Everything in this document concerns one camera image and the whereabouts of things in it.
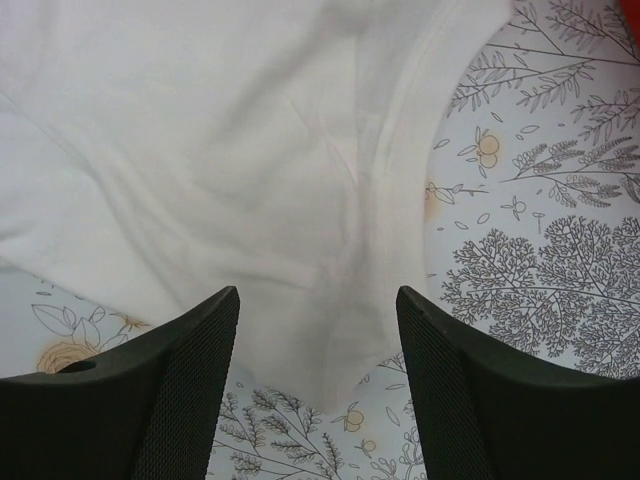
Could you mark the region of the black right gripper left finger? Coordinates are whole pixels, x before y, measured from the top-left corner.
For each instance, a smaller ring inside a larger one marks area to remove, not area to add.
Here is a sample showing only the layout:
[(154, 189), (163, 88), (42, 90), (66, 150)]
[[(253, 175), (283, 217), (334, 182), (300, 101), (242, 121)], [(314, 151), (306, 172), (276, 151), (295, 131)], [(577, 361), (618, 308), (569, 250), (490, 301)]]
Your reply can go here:
[(239, 308), (226, 287), (57, 373), (2, 379), (2, 478), (205, 478)]

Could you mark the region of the white t shirt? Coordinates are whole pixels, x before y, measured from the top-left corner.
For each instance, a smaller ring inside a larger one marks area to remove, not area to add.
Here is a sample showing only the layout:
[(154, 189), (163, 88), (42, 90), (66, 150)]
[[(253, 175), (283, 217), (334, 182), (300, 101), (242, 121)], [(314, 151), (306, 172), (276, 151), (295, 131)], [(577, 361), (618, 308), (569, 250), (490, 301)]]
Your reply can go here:
[(425, 163), (509, 1), (5, 1), (1, 257), (322, 411), (400, 349)]

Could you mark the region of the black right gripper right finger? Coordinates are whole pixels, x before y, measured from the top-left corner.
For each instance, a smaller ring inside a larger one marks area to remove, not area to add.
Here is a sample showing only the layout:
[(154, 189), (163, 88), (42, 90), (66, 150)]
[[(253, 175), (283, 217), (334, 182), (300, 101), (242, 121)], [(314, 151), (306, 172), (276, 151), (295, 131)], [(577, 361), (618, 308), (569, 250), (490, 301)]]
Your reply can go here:
[(408, 286), (396, 311), (428, 478), (638, 478), (637, 378), (525, 354)]

